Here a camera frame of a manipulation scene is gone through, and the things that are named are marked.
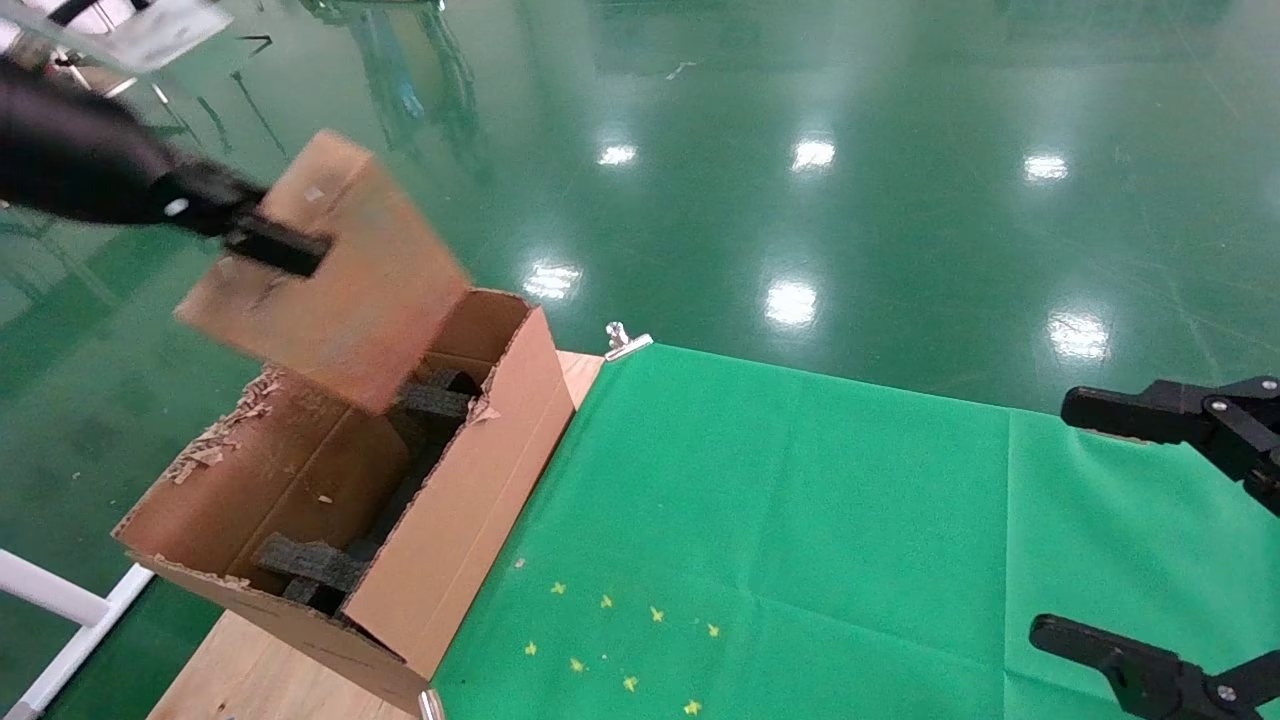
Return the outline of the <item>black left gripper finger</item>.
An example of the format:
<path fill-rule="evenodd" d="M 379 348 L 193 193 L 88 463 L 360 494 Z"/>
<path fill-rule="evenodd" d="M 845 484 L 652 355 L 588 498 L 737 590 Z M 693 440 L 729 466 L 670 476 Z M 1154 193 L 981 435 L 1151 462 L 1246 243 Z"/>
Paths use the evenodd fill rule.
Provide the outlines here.
<path fill-rule="evenodd" d="M 329 241 L 275 222 L 261 211 L 266 190 L 238 176 L 164 176 L 150 200 L 172 225 L 218 238 L 233 255 L 289 275 L 311 277 Z"/>

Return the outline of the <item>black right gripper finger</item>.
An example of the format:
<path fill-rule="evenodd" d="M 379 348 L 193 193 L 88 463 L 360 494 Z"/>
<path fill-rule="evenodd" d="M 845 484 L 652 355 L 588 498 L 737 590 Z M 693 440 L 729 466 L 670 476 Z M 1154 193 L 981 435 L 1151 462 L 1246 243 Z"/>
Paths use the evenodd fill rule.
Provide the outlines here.
<path fill-rule="evenodd" d="M 1276 650 L 1208 674 L 1171 651 L 1057 615 L 1033 619 L 1030 644 L 1100 673 L 1119 707 L 1140 719 L 1260 719 L 1258 707 L 1279 697 Z"/>
<path fill-rule="evenodd" d="M 1279 515 L 1279 380 L 1204 387 L 1156 380 L 1137 395 L 1066 392 L 1070 427 L 1157 445 L 1189 445 L 1248 496 Z"/>

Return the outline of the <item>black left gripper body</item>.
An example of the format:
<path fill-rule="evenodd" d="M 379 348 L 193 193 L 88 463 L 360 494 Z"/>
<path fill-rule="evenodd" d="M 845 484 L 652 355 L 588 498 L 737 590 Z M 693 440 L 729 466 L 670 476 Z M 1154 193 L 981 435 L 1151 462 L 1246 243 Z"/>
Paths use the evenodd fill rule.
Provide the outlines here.
<path fill-rule="evenodd" d="M 109 225 L 164 223 L 175 151 L 119 102 L 1 68 L 1 197 Z"/>

